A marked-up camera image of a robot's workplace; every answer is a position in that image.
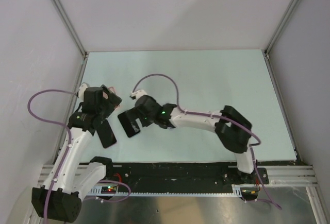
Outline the black phone teal edge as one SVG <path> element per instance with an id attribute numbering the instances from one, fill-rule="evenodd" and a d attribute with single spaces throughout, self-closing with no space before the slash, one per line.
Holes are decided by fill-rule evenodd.
<path id="1" fill-rule="evenodd" d="M 127 112 L 120 113 L 118 115 L 118 120 L 128 138 L 131 138 L 141 132 L 137 122 L 135 120 L 131 120 Z"/>

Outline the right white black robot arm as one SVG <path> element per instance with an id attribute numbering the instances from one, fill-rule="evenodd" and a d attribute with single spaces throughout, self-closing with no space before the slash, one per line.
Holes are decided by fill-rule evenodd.
<path id="1" fill-rule="evenodd" d="M 212 132 L 224 148 L 234 153 L 239 179 L 251 183 L 257 177 L 250 143 L 252 124 L 232 106 L 213 114 L 183 110 L 177 104 L 160 105 L 149 95 L 134 100 L 134 107 L 125 112 L 130 122 L 139 120 L 143 127 L 155 124 L 162 129 L 194 128 Z"/>

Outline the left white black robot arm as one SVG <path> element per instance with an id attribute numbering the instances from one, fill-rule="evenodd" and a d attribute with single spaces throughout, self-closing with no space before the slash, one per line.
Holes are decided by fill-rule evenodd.
<path id="1" fill-rule="evenodd" d="M 44 223 L 50 219 L 73 223 L 90 189 L 99 181 L 109 182 L 114 178 L 110 159 L 105 163 L 91 162 L 78 178 L 75 175 L 90 140 L 122 100 L 105 85 L 90 87 L 86 83 L 75 96 L 81 102 L 68 122 L 61 124 L 67 134 L 60 154 L 49 176 L 31 193 L 31 203 Z"/>

